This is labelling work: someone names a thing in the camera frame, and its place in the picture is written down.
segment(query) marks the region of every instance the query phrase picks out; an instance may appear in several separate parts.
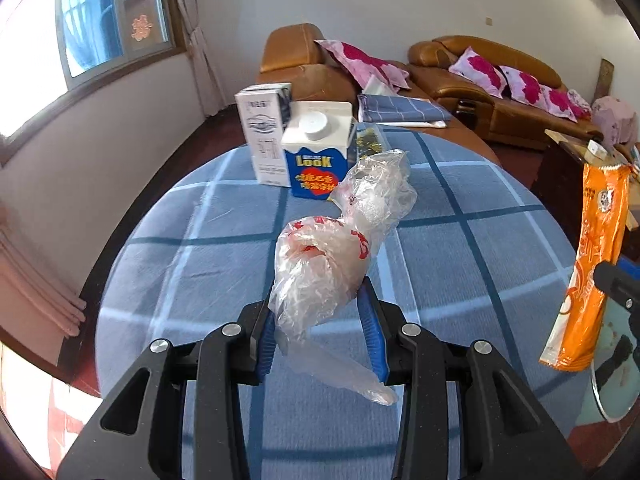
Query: metal screw head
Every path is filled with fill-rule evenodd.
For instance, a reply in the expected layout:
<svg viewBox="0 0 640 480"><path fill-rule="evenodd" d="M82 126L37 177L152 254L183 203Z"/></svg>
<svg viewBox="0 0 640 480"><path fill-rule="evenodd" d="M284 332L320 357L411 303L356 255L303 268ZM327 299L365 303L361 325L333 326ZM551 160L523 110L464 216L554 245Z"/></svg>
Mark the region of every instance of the metal screw head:
<svg viewBox="0 0 640 480"><path fill-rule="evenodd" d="M229 323L222 328L222 333L226 336L238 335L242 332L242 327L238 323Z"/></svg>
<svg viewBox="0 0 640 480"><path fill-rule="evenodd" d="M491 346L491 343L489 343L488 341L476 341L474 343L474 350L479 354L486 355L489 352L491 352L492 349L493 347Z"/></svg>
<svg viewBox="0 0 640 480"><path fill-rule="evenodd" d="M402 333L411 337L415 337L420 333L420 327L415 323L406 323L402 326Z"/></svg>
<svg viewBox="0 0 640 480"><path fill-rule="evenodd" d="M154 354L160 354L169 348L169 342L166 339L156 339L149 348Z"/></svg>

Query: round table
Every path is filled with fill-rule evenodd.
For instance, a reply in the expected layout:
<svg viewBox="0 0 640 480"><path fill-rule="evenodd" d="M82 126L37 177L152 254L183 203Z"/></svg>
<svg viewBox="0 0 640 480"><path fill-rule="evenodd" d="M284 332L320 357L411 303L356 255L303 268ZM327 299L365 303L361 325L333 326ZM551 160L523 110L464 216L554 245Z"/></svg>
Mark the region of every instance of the round table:
<svg viewBox="0 0 640 480"><path fill-rule="evenodd" d="M385 127L408 152L418 200L386 239L369 276L379 298L402 307L442 340L484 338L528 381L567 435L588 372L538 363L564 297L575 251L551 215L520 183L446 140ZM286 222L340 215L331 202L294 198L256 183L246 146L193 171L149 211L111 271L98 319L97 371L106 394L143 348L203 338L265 297L275 241ZM345 307L314 337L370 366L358 313ZM191 473L193 397L183 457ZM279 352L263 385L241 387L252 479L388 479L400 403L358 394L291 371ZM457 410L450 406L450 464L457 471Z"/></svg>

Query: white milk carton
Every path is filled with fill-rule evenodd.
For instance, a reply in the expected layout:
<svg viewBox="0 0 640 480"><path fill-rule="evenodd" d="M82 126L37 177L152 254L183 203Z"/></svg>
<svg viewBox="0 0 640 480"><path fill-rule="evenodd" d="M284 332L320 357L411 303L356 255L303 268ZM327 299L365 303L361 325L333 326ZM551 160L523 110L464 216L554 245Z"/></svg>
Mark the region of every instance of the white milk carton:
<svg viewBox="0 0 640 480"><path fill-rule="evenodd" d="M356 159L350 103L295 101L282 136L293 196L326 200Z"/></svg>
<svg viewBox="0 0 640 480"><path fill-rule="evenodd" d="M253 85L236 94L244 138L260 184L289 187L280 141L289 123L291 83Z"/></svg>

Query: plastic bag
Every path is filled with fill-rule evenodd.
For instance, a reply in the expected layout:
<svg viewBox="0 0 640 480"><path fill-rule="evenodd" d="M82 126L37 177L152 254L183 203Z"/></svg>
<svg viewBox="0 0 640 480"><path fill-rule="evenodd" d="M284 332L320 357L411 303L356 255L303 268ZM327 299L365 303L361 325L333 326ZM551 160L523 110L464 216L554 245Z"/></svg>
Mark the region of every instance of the plastic bag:
<svg viewBox="0 0 640 480"><path fill-rule="evenodd" d="M398 400L391 388L368 368L312 341L307 331L356 297L371 257L417 199L409 172L401 150L363 158L329 196L342 210L340 218L287 224L276 243L269 301L278 346L294 371L386 405Z"/></svg>
<svg viewBox="0 0 640 480"><path fill-rule="evenodd" d="M630 169L596 168L583 174L582 228L574 273L540 362L556 370L579 372L593 360L604 315L604 293L593 283L600 262L615 265L625 233Z"/></svg>

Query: side table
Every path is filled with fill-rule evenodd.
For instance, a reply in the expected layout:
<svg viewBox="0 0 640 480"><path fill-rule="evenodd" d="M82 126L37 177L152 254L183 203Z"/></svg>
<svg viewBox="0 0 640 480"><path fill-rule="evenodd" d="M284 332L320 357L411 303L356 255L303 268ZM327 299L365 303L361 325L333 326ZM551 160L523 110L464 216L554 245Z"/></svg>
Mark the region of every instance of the side table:
<svg viewBox="0 0 640 480"><path fill-rule="evenodd" d="M585 164L616 164L611 158L602 161L588 152L586 142L551 130L546 134L554 141L544 153L538 176L531 192L558 222L571 245L577 250L582 223L582 172ZM622 254L633 262L640 261L640 185L632 183L630 213L626 221Z"/></svg>

